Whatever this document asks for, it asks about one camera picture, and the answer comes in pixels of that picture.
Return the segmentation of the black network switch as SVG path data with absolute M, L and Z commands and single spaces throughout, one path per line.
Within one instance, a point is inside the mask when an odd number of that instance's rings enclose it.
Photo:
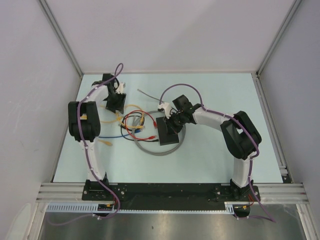
M 157 117 L 156 124 L 160 146 L 173 145 L 180 142 L 178 134 L 173 131 L 169 131 L 163 117 Z

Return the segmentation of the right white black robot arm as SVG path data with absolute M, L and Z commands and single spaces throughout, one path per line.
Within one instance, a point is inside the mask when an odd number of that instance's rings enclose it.
M 230 180 L 230 194 L 242 201 L 252 190 L 253 158 L 258 156 L 258 146 L 262 137 L 244 111 L 230 116 L 205 109 L 201 104 L 193 105 L 185 95 L 170 103 L 163 102 L 158 110 L 164 112 L 167 134 L 178 134 L 186 124 L 203 125 L 222 133 L 226 147 L 234 157 L 233 175 Z

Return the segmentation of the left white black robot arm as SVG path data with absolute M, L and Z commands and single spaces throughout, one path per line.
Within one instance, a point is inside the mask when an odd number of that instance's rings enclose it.
M 91 85 L 90 91 L 80 101 L 68 103 L 68 130 L 74 137 L 87 161 L 87 180 L 97 182 L 93 194 L 100 200 L 110 196 L 111 188 L 107 172 L 99 153 L 98 138 L 101 133 L 101 122 L 98 106 L 106 102 L 105 109 L 112 113 L 123 113 L 127 94 L 125 83 L 119 82 L 111 73 L 104 73 L 102 79 Z

